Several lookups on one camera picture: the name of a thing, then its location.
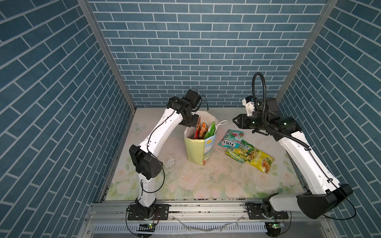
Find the teal Fox's candy bag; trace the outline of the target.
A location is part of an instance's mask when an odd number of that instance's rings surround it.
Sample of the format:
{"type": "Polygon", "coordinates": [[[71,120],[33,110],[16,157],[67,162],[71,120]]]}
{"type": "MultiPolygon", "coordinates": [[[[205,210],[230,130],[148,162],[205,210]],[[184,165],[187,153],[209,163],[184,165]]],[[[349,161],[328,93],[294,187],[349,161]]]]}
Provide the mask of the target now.
{"type": "Polygon", "coordinates": [[[226,148],[238,148],[243,140],[243,137],[244,133],[242,131],[227,130],[218,145],[226,148]]]}

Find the floral paper gift bag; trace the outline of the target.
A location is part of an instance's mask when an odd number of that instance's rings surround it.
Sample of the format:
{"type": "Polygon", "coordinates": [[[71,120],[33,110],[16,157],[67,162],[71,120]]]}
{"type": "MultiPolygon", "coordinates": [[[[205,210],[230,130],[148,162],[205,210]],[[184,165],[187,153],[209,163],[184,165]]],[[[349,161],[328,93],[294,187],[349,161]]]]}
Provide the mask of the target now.
{"type": "Polygon", "coordinates": [[[199,119],[197,121],[196,128],[186,128],[184,131],[184,140],[188,160],[194,164],[204,166],[212,154],[213,147],[216,142],[218,127],[227,123],[226,120],[221,122],[207,111],[198,111],[199,119]],[[207,126],[206,133],[209,133],[210,137],[204,139],[195,139],[196,132],[202,129],[203,124],[207,126]]]}

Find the green Fox's Spring Tea candy bag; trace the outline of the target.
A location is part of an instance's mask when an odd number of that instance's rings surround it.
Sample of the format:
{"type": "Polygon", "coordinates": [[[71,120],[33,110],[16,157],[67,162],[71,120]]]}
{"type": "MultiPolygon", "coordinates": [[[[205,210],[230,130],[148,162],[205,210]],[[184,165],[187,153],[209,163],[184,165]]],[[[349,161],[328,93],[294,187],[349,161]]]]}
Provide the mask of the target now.
{"type": "Polygon", "coordinates": [[[246,142],[245,140],[242,140],[238,148],[228,148],[225,151],[225,154],[240,163],[244,163],[248,154],[252,152],[254,148],[255,147],[253,145],[246,142]]]}

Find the yellow-green snack packet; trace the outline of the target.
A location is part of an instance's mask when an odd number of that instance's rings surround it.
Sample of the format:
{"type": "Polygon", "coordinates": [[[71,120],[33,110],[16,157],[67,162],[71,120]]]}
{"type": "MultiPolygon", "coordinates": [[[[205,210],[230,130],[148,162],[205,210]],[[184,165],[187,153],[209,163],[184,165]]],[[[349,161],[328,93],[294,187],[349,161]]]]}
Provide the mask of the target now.
{"type": "Polygon", "coordinates": [[[246,163],[254,166],[265,174],[269,173],[274,161],[275,159],[272,156],[258,150],[257,148],[254,148],[251,152],[249,152],[245,158],[246,163]]]}

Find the orange Fox's fruit candy bag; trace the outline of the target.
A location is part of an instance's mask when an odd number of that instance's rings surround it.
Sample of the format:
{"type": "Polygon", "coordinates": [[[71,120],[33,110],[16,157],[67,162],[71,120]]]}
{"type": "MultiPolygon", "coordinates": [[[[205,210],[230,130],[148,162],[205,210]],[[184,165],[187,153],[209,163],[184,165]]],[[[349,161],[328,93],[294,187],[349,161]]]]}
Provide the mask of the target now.
{"type": "Polygon", "coordinates": [[[208,126],[207,126],[207,124],[206,123],[202,123],[201,129],[199,130],[199,133],[198,133],[198,138],[199,139],[204,139],[207,132],[208,132],[208,126]]]}

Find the green snack packet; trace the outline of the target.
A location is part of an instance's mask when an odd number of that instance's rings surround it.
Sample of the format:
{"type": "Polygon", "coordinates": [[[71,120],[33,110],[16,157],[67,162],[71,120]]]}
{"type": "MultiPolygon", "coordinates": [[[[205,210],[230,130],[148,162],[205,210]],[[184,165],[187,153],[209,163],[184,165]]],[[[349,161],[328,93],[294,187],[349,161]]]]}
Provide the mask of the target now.
{"type": "Polygon", "coordinates": [[[216,124],[215,124],[215,122],[212,122],[211,125],[208,128],[208,131],[206,132],[206,134],[204,136],[204,140],[214,136],[215,135],[215,131],[216,131],[216,124]]]}

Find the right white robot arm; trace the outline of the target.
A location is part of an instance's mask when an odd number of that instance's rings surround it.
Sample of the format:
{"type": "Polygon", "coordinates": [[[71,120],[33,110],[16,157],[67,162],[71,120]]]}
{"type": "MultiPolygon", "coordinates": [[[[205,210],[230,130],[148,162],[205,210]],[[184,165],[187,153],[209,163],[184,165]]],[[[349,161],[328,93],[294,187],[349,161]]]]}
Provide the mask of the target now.
{"type": "Polygon", "coordinates": [[[248,96],[242,104],[246,113],[235,117],[233,123],[240,129],[272,136],[286,150],[307,185],[307,190],[299,195],[274,194],[263,199],[265,216],[289,211],[317,219],[349,199],[352,187],[341,183],[324,166],[294,118],[280,116],[274,98],[267,102],[248,96]]]}

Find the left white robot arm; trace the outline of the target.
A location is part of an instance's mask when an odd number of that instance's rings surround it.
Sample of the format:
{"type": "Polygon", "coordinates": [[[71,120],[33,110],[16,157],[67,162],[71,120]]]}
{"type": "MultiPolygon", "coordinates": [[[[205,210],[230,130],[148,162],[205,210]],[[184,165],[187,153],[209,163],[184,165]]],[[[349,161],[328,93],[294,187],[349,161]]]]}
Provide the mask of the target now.
{"type": "Polygon", "coordinates": [[[196,112],[202,99],[196,90],[190,89],[182,98],[171,97],[166,109],[147,138],[139,145],[132,145],[129,153],[139,177],[140,195],[138,205],[151,208],[155,205],[155,178],[163,171],[163,163],[158,155],[172,131],[178,126],[195,127],[198,115],[196,112]]]}

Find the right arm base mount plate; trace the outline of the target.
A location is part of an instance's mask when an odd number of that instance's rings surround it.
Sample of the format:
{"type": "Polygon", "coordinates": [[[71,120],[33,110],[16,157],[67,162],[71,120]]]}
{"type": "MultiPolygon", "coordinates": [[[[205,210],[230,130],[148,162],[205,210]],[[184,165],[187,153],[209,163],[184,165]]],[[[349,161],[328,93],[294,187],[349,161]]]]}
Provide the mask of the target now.
{"type": "Polygon", "coordinates": [[[287,212],[277,212],[269,204],[266,203],[253,203],[247,202],[244,204],[244,208],[247,210],[250,220],[260,220],[260,219],[280,219],[287,220],[289,215],[287,212]]]}

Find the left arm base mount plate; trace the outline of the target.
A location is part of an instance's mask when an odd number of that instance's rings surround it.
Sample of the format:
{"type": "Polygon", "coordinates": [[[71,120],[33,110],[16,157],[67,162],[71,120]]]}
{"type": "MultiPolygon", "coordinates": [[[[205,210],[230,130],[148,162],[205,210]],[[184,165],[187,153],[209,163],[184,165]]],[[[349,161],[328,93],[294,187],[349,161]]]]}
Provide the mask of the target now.
{"type": "Polygon", "coordinates": [[[138,204],[132,204],[127,211],[127,220],[143,221],[143,220],[168,220],[169,204],[152,204],[150,207],[144,207],[138,204]]]}

